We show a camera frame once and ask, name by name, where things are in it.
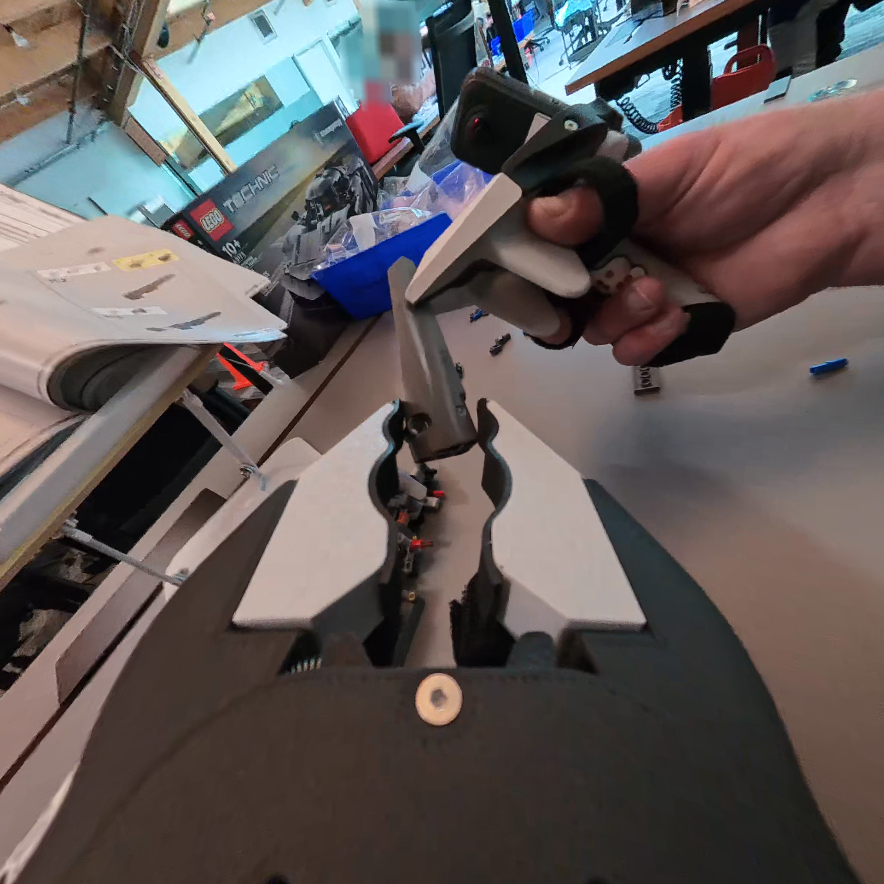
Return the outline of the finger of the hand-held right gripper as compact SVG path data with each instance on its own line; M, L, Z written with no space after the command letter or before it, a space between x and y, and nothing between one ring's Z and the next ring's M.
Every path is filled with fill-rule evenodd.
M573 329L568 311L544 289L500 269L472 272L430 296L437 315L464 307L481 308L539 339L565 339Z
M407 284L407 303L416 308L463 287L475 267L486 260L480 240L522 197L522 189L506 174L494 176L427 249Z

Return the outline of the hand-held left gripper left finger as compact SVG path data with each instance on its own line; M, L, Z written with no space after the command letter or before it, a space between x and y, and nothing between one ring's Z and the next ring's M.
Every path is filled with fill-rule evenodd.
M401 446L401 404L390 402L296 480L232 624L313 633L371 633L392 574L392 520L382 468Z

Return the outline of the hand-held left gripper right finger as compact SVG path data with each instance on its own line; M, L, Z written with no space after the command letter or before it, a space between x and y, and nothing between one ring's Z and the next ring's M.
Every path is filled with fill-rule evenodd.
M492 400L477 404L490 570L514 636L639 632L646 615L582 475Z

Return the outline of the grey lego car model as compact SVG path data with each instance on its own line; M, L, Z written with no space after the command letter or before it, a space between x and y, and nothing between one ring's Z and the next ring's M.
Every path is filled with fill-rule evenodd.
M445 499L436 475L437 470L427 463L419 464L411 473L400 469L399 491L387 504L396 543L394 575L400 588L398 611L388 618L392 630L388 665L393 668L405 665L425 610L425 600L417 591L417 581L425 553L434 542L425 538L422 530L426 517L438 512Z

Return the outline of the grey lego wing panel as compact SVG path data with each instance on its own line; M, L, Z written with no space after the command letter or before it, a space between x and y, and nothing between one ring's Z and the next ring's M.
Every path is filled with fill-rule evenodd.
M477 429L448 345L426 306L406 298L414 262L403 257L388 270L392 317L400 352L406 441L416 463L467 453Z

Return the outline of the black toy set box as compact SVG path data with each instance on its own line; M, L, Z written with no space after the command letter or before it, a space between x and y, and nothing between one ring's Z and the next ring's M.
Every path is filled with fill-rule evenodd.
M379 182L335 104L294 123L163 229L303 300L337 228L378 206Z

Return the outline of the lego instruction booklet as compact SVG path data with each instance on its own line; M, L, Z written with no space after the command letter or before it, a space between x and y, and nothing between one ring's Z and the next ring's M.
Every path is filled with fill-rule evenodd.
M159 348L269 343L268 280L116 215L85 220L2 186L2 388L97 409Z

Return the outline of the person's right hand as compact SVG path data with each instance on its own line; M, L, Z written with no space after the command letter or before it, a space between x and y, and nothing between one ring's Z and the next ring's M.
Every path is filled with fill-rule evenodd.
M633 241L685 273L755 326L828 288L882 285L883 90L805 103L704 128L628 160ZM580 249L612 230L583 178L527 207L541 238ZM678 305L647 275L588 317L558 308L546 349L578 335L622 365L658 367L716 352L689 338L711 303Z

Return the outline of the clear plastic parts bags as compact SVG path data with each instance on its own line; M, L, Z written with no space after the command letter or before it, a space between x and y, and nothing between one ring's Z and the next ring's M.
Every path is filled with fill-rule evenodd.
M456 110L453 105L436 127L408 176L384 178L378 209L355 215L337 229L314 268L313 278L435 215L445 214L455 220L486 188L491 176L454 156Z

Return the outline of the blue plastic bin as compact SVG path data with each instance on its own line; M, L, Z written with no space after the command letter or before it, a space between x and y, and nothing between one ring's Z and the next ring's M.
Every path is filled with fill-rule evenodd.
M452 219L445 212L422 217L367 249L326 262L311 277L354 320L381 315L392 308L388 283L392 265L403 257L419 264L451 224Z

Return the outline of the red chair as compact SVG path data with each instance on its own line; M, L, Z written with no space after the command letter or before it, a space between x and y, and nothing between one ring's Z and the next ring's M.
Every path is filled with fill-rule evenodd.
M347 126L369 164L377 163L395 145L411 143L407 134L399 134L405 124L390 103L369 102L347 117Z
M711 110L765 91L774 81L775 73L774 53L767 44L738 51L727 61L723 73L712 80Z

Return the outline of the wooden background table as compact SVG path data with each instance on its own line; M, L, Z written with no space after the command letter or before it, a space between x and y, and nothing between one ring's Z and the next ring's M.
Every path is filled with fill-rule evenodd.
M622 28L609 33L565 84L567 95L593 86L597 97L622 97L635 81L668 64L682 61L681 108L684 122L712 109L709 47L757 23L771 2L703 1L685 11L647 17L633 25L630 37Z

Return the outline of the white book stand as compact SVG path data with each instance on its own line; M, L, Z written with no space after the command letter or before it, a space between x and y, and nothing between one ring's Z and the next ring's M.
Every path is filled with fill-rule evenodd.
M2 599L12 581L158 417L207 369L216 347L174 348L72 433L2 500ZM117 563L2 696L2 882L44 834L112 686L162 605L159 578Z

